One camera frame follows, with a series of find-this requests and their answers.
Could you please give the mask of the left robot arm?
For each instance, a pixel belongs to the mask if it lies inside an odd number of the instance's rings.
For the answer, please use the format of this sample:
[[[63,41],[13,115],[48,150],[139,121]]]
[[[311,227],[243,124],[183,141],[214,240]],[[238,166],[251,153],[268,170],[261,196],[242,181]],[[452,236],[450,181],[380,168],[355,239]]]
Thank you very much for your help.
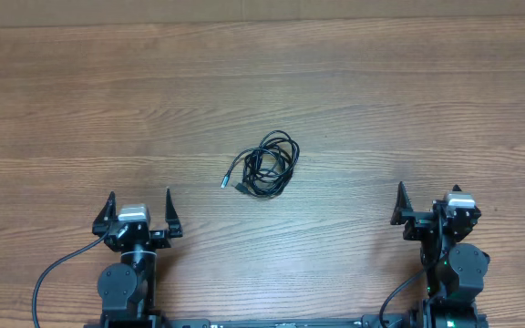
[[[164,230],[150,227],[149,208],[144,204],[117,209],[111,192],[94,219],[92,233],[120,255],[98,276],[102,300],[100,327],[170,327],[162,311],[155,308],[157,251],[183,236],[170,192],[166,192]]]

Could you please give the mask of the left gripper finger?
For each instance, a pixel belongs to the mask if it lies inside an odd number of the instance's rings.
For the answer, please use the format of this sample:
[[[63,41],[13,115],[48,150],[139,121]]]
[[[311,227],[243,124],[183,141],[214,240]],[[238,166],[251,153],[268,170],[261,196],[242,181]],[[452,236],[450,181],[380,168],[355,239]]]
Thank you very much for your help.
[[[175,211],[170,189],[166,191],[165,221],[168,225],[170,238],[181,238],[183,236],[183,228],[177,211]]]
[[[92,233],[96,236],[103,236],[109,231],[112,222],[116,219],[116,195],[111,191],[108,199],[92,223]]]

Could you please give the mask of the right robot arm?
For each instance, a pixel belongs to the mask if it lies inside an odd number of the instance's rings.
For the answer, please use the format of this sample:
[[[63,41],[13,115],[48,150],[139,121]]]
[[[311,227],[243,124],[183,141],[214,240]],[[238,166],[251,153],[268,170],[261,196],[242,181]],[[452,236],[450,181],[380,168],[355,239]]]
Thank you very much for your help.
[[[428,211],[412,207],[404,182],[398,183],[392,225],[404,227],[403,239],[418,241],[421,271],[394,289],[380,307],[383,327],[487,327],[478,313],[476,297],[483,291],[489,255],[463,240],[473,232],[481,211],[473,196],[456,185]],[[392,299],[420,277],[427,278],[427,298],[397,319],[387,319]]]

